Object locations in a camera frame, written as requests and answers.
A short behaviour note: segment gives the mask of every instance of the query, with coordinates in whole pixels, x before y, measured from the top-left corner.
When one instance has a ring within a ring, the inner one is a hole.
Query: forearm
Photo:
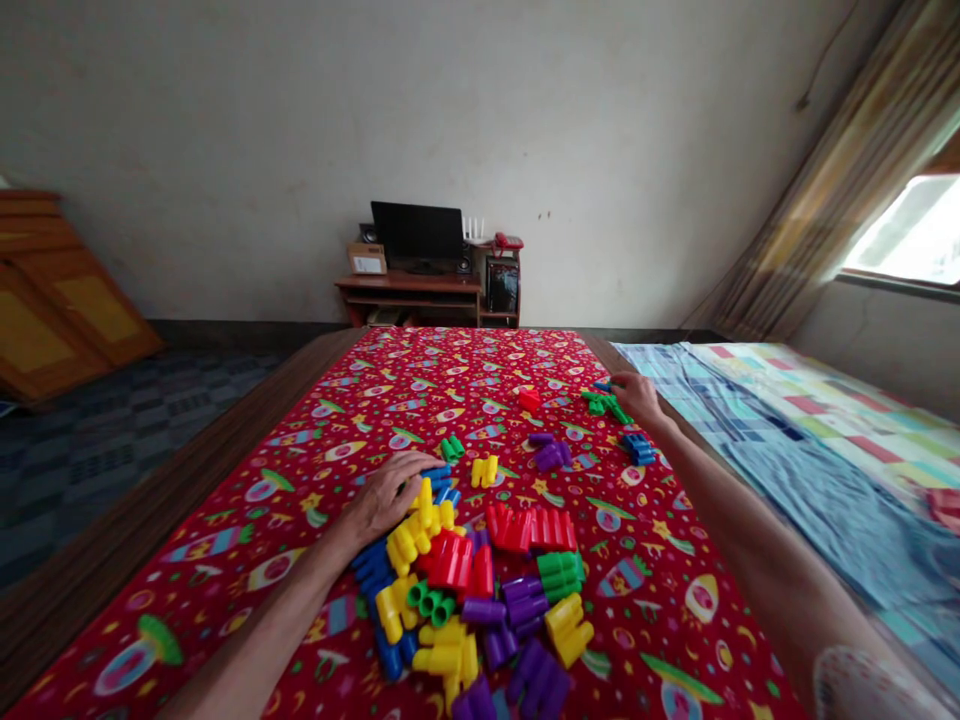
[[[673,466],[809,712],[814,663],[827,647],[848,645],[896,662],[819,556],[752,490],[669,418],[650,434]]]
[[[360,550],[337,522],[164,709],[162,717],[259,718],[274,686],[349,562]]]

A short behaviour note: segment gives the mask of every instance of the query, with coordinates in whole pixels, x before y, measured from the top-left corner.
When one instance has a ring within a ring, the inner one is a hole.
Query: telephone
[[[523,248],[523,240],[516,235],[504,235],[497,233],[493,236],[493,244],[503,250],[520,250]]]

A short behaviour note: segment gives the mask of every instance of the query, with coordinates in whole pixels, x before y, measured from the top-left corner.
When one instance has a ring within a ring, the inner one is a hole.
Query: window
[[[960,133],[863,232],[844,272],[960,291]]]

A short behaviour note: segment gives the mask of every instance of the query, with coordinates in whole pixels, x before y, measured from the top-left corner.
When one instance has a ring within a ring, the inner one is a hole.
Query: tiled floor
[[[171,352],[0,419],[0,592],[269,375],[280,355]]]

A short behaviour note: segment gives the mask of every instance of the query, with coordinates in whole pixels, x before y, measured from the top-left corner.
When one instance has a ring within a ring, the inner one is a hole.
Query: monitor
[[[431,260],[457,260],[463,255],[463,221],[459,208],[375,200],[370,203],[370,209],[387,262],[417,260],[421,271],[426,271]]]

